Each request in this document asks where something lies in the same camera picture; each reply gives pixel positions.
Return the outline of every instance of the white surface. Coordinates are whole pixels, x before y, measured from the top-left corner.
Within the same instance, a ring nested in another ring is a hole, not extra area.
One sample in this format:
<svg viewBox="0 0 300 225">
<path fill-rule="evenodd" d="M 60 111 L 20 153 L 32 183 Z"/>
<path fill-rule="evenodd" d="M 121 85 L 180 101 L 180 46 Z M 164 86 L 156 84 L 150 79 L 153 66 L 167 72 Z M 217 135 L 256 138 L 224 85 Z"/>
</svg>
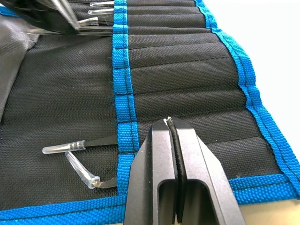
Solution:
<svg viewBox="0 0 300 225">
<path fill-rule="evenodd" d="M 250 57 L 262 103 L 300 161 L 300 0 L 204 0 Z"/>
</svg>

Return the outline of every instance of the clear plastic tip cover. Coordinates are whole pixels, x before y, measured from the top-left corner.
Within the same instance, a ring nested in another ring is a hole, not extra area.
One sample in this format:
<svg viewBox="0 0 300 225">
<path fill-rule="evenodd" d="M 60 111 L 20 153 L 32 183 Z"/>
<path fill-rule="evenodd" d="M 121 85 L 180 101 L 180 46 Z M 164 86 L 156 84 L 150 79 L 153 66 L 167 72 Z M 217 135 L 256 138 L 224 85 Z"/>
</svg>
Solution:
<svg viewBox="0 0 300 225">
<path fill-rule="evenodd" d="M 49 147 L 44 147 L 42 151 L 44 154 L 53 154 L 53 153 L 63 153 L 67 151 L 85 150 L 84 143 L 85 141 L 77 141 L 68 144 L 49 146 Z"/>
<path fill-rule="evenodd" d="M 77 172 L 81 180 L 88 186 L 90 189 L 94 189 L 96 185 L 100 182 L 100 177 L 95 176 L 90 173 L 73 155 L 72 152 L 67 151 L 65 156 L 69 160 L 70 164 L 73 166 L 74 170 Z"/>
</svg>

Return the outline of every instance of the blue edge binding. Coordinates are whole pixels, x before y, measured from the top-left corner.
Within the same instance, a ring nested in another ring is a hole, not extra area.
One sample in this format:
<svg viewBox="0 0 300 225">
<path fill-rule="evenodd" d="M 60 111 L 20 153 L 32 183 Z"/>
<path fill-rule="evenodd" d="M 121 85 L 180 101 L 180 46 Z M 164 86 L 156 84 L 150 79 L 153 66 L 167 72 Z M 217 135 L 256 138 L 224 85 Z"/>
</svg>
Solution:
<svg viewBox="0 0 300 225">
<path fill-rule="evenodd" d="M 195 0 L 211 29 L 229 50 L 237 66 L 239 86 L 247 97 L 246 107 L 254 115 L 262 135 L 271 145 L 283 174 L 229 180 L 239 204 L 263 203 L 300 197 L 300 165 L 270 114 L 262 105 L 255 86 L 249 57 L 232 37 L 218 28 L 202 0 Z M 138 125 L 129 66 L 127 2 L 115 0 L 112 36 L 112 67 L 118 120 L 118 196 L 77 202 L 24 207 L 0 211 L 1 224 L 114 224 L 123 222 L 130 166 L 139 150 Z M 4 7 L 0 14 L 14 15 Z"/>
</svg>

